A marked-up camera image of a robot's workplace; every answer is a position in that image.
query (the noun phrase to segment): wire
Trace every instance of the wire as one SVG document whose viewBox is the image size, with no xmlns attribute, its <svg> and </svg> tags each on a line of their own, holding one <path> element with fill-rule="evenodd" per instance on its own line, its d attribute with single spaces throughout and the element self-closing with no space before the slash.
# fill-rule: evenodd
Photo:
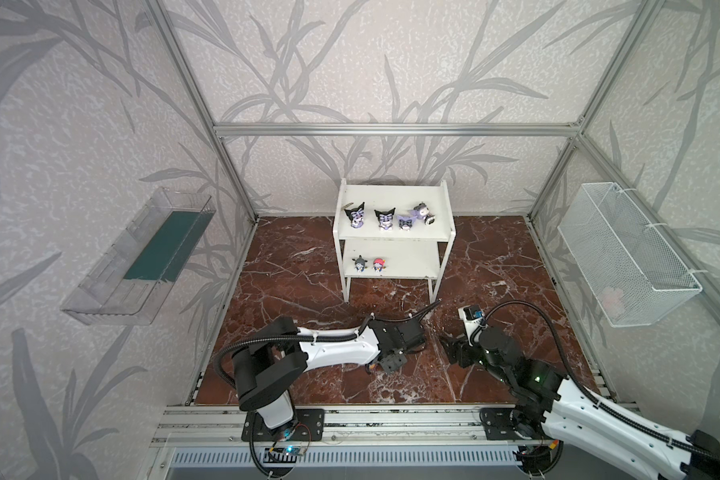
<svg viewBox="0 0 720 480">
<path fill-rule="evenodd" d="M 253 460 L 253 465 L 256 466 L 256 469 L 259 470 L 263 475 L 266 475 L 267 478 L 285 478 L 290 472 L 293 472 L 293 467 L 290 467 L 288 472 L 277 475 L 275 474 L 274 470 L 265 470 L 262 463 L 259 461 L 259 457 L 256 456 L 256 448 L 253 446 L 253 433 L 251 432 L 250 440 L 248 441 L 248 449 L 251 452 L 251 460 Z"/>
<path fill-rule="evenodd" d="M 410 319 L 418 319 L 419 321 L 421 321 L 428 313 L 432 312 L 432 310 L 437 308 L 437 306 L 440 305 L 440 302 L 441 302 L 441 300 L 437 299 L 434 302 L 427 305 L 426 307 L 424 307 L 423 309 L 421 309 L 420 311 L 418 311 L 416 313 L 409 313 L 408 316 L 406 316 L 405 318 L 401 318 L 401 319 L 387 319 L 387 318 L 381 318 L 380 316 L 377 316 L 375 318 L 376 318 L 376 320 L 380 320 L 383 322 L 392 322 L 392 323 L 407 322 Z"/>
<path fill-rule="evenodd" d="M 300 452 L 300 453 L 299 453 L 300 456 L 303 456 L 303 455 L 305 455 L 305 454 L 307 453 L 307 450 L 309 450 L 309 447 L 310 447 L 310 445 L 312 444 L 312 431 L 309 429 L 309 427 L 307 427 L 307 425 L 299 422 L 299 423 L 296 424 L 295 427 L 293 427 L 293 432 L 296 433 L 296 430 L 298 430 L 299 427 L 304 427 L 304 428 L 306 428 L 307 433 L 309 434 L 309 440 L 307 441 L 307 447 L 304 448 L 304 451 L 303 451 L 303 452 Z M 270 462 L 273 462 L 273 463 L 274 463 L 274 462 L 277 462 L 277 459 L 272 455 L 272 450 L 273 450 L 274 447 L 277 445 L 277 442 L 278 442 L 278 441 L 275 440 L 275 441 L 272 443 L 272 446 L 271 446 L 271 447 L 269 448 L 269 450 L 267 451 L 267 457 L 269 458 L 269 461 L 270 461 Z M 251 458 L 253 459 L 253 464 L 256 465 L 256 468 L 259 469 L 259 472 L 261 472 L 262 474 L 266 475 L 267 478 L 285 478 L 289 473 L 293 472 L 294 467 L 290 467 L 290 469 L 288 470 L 288 472 L 284 473 L 283 475 L 275 476 L 275 472 L 274 472 L 273 470 L 267 471 L 266 469 L 264 469 L 264 465 L 262 465 L 262 464 L 260 463 L 259 457 L 256 456 L 256 450 L 255 450 L 255 447 L 254 447 L 254 445 L 253 445 L 253 434 L 251 434 L 251 438 L 250 438 L 250 440 L 249 440 L 249 447 L 250 447 L 250 450 L 251 450 Z"/>
<path fill-rule="evenodd" d="M 547 316 L 547 314 L 545 312 L 542 311 L 542 309 L 540 309 L 538 306 L 534 305 L 533 303 L 525 302 L 522 300 L 508 300 L 506 302 L 499 303 L 494 308 L 492 308 L 490 310 L 490 312 L 485 316 L 484 321 L 481 322 L 481 324 L 480 324 L 480 327 L 482 329 L 485 328 L 485 326 L 484 326 L 485 321 L 488 320 L 488 318 L 491 315 L 493 315 L 493 313 L 496 310 L 499 310 L 503 306 L 513 305 L 513 304 L 528 306 L 529 308 L 536 310 L 536 312 L 539 315 L 541 315 L 541 318 L 543 318 L 544 321 L 547 323 L 547 327 L 549 327 L 549 330 L 552 333 L 552 340 L 554 341 L 554 344 L 557 347 L 557 353 L 560 355 L 560 360 L 563 362 L 563 367 L 565 367 L 565 371 L 567 372 L 570 379 L 576 385 L 576 388 L 578 388 L 581 391 L 581 393 L 590 402 L 592 402 L 594 404 L 594 406 L 596 408 L 601 408 L 605 413 L 608 413 L 609 415 L 616 418 L 617 420 L 627 424 L 628 426 L 631 426 L 632 428 L 634 428 L 636 430 L 639 430 L 642 433 L 645 433 L 648 436 L 651 436 L 657 440 L 660 440 L 662 443 L 664 443 L 668 446 L 678 447 L 681 450 L 685 450 L 686 452 L 690 452 L 691 454 L 696 454 L 698 456 L 701 456 L 708 460 L 712 460 L 713 462 L 718 462 L 720 464 L 720 456 L 719 455 L 715 455 L 715 454 L 710 453 L 707 450 L 704 450 L 702 448 L 699 448 L 699 447 L 696 447 L 696 446 L 693 446 L 693 445 L 690 445 L 690 444 L 687 444 L 684 442 L 680 442 L 678 440 L 675 440 L 672 437 L 669 437 L 662 433 L 656 432 L 653 429 L 648 428 L 641 423 L 635 422 L 632 418 L 628 418 L 628 417 L 624 416 L 624 414 L 622 414 L 621 412 L 618 412 L 614 408 L 609 407 L 606 403 L 598 400 L 595 397 L 595 395 L 592 392 L 590 392 L 589 389 L 587 389 L 581 383 L 581 381 L 578 379 L 578 377 L 576 377 L 574 370 L 571 368 L 570 364 L 568 363 L 568 358 L 565 354 L 565 349 L 563 348 L 563 344 L 560 341 L 560 337 L 557 335 L 557 329 L 555 328 L 554 324 L 552 323 L 552 320 L 550 320 L 550 318 Z"/>
<path fill-rule="evenodd" d="M 527 473 L 530 477 L 543 477 L 543 476 L 545 476 L 547 473 L 549 473 L 549 472 L 552 470 L 552 468 L 555 468 L 555 466 L 557 465 L 557 463 L 560 461 L 560 457 L 563 455 L 563 446 L 564 446 L 564 445 L 565 445 L 564 442 L 558 442 L 558 443 L 557 443 L 557 447 L 556 447 L 556 449 L 555 449 L 554 456 L 553 456 L 553 457 L 550 457 L 550 458 L 551 458 L 551 463 L 550 463 L 550 465 L 549 465 L 548 467 L 546 467 L 545 470 L 538 470 L 538 474 L 533 473 L 533 471 L 531 471 L 531 470 L 525 470 L 525 469 L 524 469 L 524 466 L 525 466 L 525 465 L 518 465 L 519 470 L 520 470 L 522 473 Z M 551 452 L 552 452 L 551 449 L 547 449 L 547 450 L 545 450 L 544 452 L 538 453 L 538 454 L 528 454 L 528 455 L 518 454 L 518 460 L 520 460 L 520 461 L 522 462 L 522 458 L 541 457 L 541 456 L 545 456 L 545 455 L 547 455 L 547 454 L 550 454 Z"/>
</svg>

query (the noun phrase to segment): black and white figurine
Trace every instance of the black and white figurine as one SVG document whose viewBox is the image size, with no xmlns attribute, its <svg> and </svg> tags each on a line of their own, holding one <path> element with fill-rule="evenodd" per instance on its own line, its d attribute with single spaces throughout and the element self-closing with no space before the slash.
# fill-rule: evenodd
<svg viewBox="0 0 720 480">
<path fill-rule="evenodd" d="M 378 218 L 378 228 L 380 230 L 389 230 L 390 228 L 392 228 L 392 217 L 394 216 L 394 208 L 386 212 L 380 212 L 378 210 L 374 210 L 374 212 L 376 212 L 376 218 Z"/>
<path fill-rule="evenodd" d="M 398 225 L 400 226 L 400 230 L 410 230 L 413 226 L 413 220 L 416 220 L 415 216 L 398 215 Z"/>
<path fill-rule="evenodd" d="M 429 207 L 424 202 L 414 206 L 411 215 L 416 220 L 422 220 L 426 225 L 432 225 L 434 222 L 434 215 L 429 212 Z"/>
<path fill-rule="evenodd" d="M 362 226 L 362 219 L 364 215 L 363 209 L 365 208 L 365 202 L 361 203 L 357 208 L 351 210 L 344 210 L 344 213 L 349 217 L 349 224 L 352 228 L 360 228 Z"/>
<path fill-rule="evenodd" d="M 363 258 L 362 255 L 358 255 L 358 257 L 355 258 L 355 270 L 360 274 L 365 272 L 365 264 L 367 262 L 368 261 Z"/>
</svg>

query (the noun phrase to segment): white shelf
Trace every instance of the white shelf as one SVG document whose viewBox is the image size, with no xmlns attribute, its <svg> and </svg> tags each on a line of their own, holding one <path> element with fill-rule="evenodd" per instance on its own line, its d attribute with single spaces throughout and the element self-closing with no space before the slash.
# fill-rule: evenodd
<svg viewBox="0 0 720 480">
<path fill-rule="evenodd" d="M 352 228 L 344 209 L 356 208 L 365 202 L 365 218 L 363 226 Z M 410 215 L 414 206 L 424 202 L 434 215 L 434 223 L 425 225 L 415 221 L 410 230 L 401 230 L 397 215 Z M 404 185 L 342 185 L 338 198 L 339 212 L 334 222 L 334 231 L 340 240 L 365 238 L 378 240 L 435 240 L 448 242 L 456 233 L 453 223 L 453 212 L 448 192 L 440 187 L 409 187 Z M 380 230 L 374 210 L 387 211 L 395 208 L 392 228 Z"/>
<path fill-rule="evenodd" d="M 424 202 L 434 223 L 425 225 L 415 221 L 410 230 L 401 230 L 397 215 L 409 216 L 410 210 Z M 352 228 L 344 209 L 365 203 L 363 226 Z M 374 210 L 382 212 L 395 208 L 390 230 L 381 230 Z M 349 287 L 353 278 L 399 278 L 426 280 L 429 299 L 437 298 L 445 264 L 456 238 L 456 225 L 445 181 L 438 187 L 407 185 L 347 185 L 342 180 L 336 199 L 333 220 L 333 242 L 336 246 L 338 272 L 342 278 L 344 301 L 349 302 Z M 438 242 L 448 242 L 443 261 L 440 261 Z M 367 261 L 365 270 L 355 270 L 354 259 L 362 255 Z M 383 258 L 384 270 L 374 272 L 373 261 Z"/>
<path fill-rule="evenodd" d="M 358 255 L 368 261 L 363 272 L 355 270 L 354 259 Z M 383 258 L 386 263 L 386 268 L 381 273 L 373 270 L 373 261 L 376 258 Z M 440 271 L 438 243 L 416 240 L 346 240 L 342 271 L 344 276 L 352 278 L 436 279 Z"/>
</svg>

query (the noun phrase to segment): pink figurine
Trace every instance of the pink figurine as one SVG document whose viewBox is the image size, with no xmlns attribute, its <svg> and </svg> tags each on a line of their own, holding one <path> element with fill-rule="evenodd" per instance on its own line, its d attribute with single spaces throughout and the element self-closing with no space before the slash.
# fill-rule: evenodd
<svg viewBox="0 0 720 480">
<path fill-rule="evenodd" d="M 384 259 L 377 258 L 376 260 L 373 261 L 373 271 L 374 272 L 381 273 L 382 269 L 384 269 L 384 268 L 386 268 L 386 266 L 384 266 Z"/>
</svg>

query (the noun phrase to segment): pink object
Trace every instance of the pink object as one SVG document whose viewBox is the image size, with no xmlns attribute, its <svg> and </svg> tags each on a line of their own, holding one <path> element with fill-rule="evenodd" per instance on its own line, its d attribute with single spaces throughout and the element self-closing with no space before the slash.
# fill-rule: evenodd
<svg viewBox="0 0 720 480">
<path fill-rule="evenodd" d="M 611 318 L 616 318 L 622 313 L 626 312 L 624 302 L 621 301 L 624 296 L 624 291 L 621 288 L 613 288 L 607 286 L 603 289 L 600 294 L 600 303 L 603 305 L 603 310 Z"/>
</svg>

